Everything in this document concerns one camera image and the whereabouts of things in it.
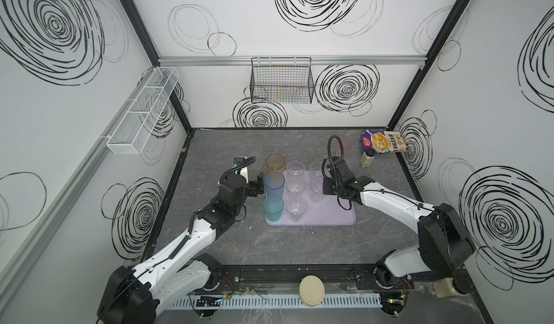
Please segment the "small spice jar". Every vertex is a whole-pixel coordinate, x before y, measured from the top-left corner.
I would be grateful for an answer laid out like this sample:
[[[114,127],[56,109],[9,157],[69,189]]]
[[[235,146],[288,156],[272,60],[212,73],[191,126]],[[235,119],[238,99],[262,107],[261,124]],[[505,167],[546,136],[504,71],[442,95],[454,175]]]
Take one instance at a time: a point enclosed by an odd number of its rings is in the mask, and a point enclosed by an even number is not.
[[[374,149],[366,149],[360,158],[359,164],[362,168],[369,168],[375,159],[376,152]]]

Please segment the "snack bag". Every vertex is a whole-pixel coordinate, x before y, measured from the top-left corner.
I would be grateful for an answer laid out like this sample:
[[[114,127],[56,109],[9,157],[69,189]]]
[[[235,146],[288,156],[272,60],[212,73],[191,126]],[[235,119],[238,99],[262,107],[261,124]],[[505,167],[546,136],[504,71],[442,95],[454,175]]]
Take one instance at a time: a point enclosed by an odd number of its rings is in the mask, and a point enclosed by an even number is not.
[[[399,132],[366,129],[362,134],[362,144],[365,149],[373,149],[379,154],[407,150],[407,144]]]

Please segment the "lilac plastic tray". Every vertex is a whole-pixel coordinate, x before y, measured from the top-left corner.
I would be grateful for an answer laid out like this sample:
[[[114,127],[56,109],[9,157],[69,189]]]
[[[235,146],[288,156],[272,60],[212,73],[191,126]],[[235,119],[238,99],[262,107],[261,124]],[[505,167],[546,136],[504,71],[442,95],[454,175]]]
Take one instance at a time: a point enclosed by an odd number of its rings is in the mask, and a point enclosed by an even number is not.
[[[285,180],[290,177],[287,172],[284,173]],[[314,178],[307,171],[302,176],[305,182],[305,190],[302,194],[291,196],[286,187],[284,187],[284,193],[282,199],[284,201],[284,210],[281,215],[281,219],[278,222],[270,222],[265,218],[265,222],[270,226],[275,227],[288,227],[288,226],[350,226],[356,222],[356,212],[354,209],[344,210],[343,207],[347,207],[349,202],[338,198],[337,196],[326,196],[320,203],[314,203],[310,200],[310,182]],[[290,220],[287,212],[287,201],[290,198],[300,197],[307,203],[307,211],[304,217],[298,221],[293,222]]]

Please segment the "yellow plastic cup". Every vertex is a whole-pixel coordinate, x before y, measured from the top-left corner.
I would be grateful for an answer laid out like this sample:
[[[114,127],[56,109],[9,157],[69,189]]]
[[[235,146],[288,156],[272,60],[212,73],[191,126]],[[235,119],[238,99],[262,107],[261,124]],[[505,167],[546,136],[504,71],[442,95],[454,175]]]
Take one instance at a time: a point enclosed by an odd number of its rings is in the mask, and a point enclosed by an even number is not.
[[[285,157],[280,154],[269,155],[265,159],[265,166],[269,173],[283,173],[286,166]]]

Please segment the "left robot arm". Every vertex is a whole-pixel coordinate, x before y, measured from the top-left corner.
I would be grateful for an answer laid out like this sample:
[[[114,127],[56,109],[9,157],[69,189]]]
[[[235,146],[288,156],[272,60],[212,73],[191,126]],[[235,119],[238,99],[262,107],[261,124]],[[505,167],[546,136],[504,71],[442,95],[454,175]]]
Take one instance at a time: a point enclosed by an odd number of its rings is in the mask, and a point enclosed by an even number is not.
[[[183,233],[149,259],[111,274],[97,311],[99,322],[154,323],[185,295],[217,288],[222,265],[203,249],[238,221],[248,197],[264,193],[262,174],[248,178],[255,161],[236,159],[220,177],[217,195],[190,216]]]

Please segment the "teal plastic cup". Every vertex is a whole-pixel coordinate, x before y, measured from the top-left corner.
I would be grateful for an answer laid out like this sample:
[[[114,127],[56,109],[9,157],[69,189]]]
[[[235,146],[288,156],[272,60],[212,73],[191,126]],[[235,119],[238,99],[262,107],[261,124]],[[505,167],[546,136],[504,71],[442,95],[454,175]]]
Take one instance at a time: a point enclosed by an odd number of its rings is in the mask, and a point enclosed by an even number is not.
[[[280,196],[269,195],[263,202],[265,218],[270,222],[278,222],[284,210],[284,202]]]

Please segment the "beige round lid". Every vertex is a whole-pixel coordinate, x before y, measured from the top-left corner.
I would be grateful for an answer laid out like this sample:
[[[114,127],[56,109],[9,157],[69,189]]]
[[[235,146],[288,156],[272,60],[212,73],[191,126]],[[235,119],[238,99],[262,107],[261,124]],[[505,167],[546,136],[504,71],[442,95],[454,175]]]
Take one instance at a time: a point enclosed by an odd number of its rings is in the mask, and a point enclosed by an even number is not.
[[[305,305],[319,305],[325,297],[323,281],[314,275],[304,277],[300,282],[299,294]]]

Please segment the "clear glass back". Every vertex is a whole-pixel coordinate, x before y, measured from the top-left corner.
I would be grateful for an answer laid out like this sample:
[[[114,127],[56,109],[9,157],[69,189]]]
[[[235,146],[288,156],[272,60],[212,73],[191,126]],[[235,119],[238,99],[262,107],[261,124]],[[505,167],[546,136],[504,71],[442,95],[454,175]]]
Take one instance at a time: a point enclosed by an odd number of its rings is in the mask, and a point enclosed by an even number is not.
[[[310,200],[314,203],[320,203],[325,195],[323,194],[323,179],[314,177],[310,182]]]

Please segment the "jar with black lid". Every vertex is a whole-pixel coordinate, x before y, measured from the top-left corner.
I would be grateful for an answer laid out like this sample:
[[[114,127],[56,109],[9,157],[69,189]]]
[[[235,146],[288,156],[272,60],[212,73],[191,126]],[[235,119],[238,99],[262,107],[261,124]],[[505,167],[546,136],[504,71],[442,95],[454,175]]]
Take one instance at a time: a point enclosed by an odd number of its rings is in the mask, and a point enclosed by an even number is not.
[[[431,282],[437,298],[454,298],[466,296],[470,289],[464,284],[457,284],[453,278],[447,277]]]

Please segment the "clear faceted glass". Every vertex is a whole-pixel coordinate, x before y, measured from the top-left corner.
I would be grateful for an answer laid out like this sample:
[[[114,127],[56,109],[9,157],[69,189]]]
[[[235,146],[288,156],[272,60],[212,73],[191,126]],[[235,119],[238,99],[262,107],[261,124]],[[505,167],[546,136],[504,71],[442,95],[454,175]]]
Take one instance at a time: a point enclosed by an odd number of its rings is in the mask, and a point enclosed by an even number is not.
[[[287,191],[291,196],[300,195],[305,190],[305,182],[302,177],[290,176],[286,179]]]

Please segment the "blue plastic cup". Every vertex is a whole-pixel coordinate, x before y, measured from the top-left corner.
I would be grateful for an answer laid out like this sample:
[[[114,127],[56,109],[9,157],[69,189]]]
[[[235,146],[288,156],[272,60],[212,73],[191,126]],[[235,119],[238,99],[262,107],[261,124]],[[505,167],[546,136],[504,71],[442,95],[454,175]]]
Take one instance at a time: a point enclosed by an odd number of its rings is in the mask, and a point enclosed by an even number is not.
[[[269,172],[264,177],[264,187],[266,196],[282,197],[285,187],[285,178],[282,173]]]

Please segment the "black mounting rail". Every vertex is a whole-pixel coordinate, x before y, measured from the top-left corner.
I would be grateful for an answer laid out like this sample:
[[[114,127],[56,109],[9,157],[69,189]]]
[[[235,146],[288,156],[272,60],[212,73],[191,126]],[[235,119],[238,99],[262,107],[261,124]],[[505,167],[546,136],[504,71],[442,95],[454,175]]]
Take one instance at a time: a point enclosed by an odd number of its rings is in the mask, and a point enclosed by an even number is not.
[[[235,292],[247,284],[298,284],[306,276],[316,276],[325,284],[353,284],[359,290],[392,291],[414,288],[416,282],[435,282],[443,278],[432,271],[410,273],[385,288],[379,285],[370,264],[281,264],[223,265],[216,270],[215,281],[221,281]]]

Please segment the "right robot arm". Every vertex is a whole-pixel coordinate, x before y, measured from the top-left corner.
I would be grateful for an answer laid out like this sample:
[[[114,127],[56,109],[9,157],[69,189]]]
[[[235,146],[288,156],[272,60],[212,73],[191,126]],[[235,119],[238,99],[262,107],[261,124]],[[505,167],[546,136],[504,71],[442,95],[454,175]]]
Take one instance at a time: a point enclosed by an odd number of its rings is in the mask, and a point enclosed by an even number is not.
[[[322,165],[323,193],[343,201],[376,209],[414,231],[418,244],[393,250],[375,263],[373,275],[383,289],[393,288],[409,274],[433,272],[455,278],[476,252],[476,245],[456,210],[449,204],[432,205],[389,190],[375,180],[356,177],[346,161],[328,157]]]

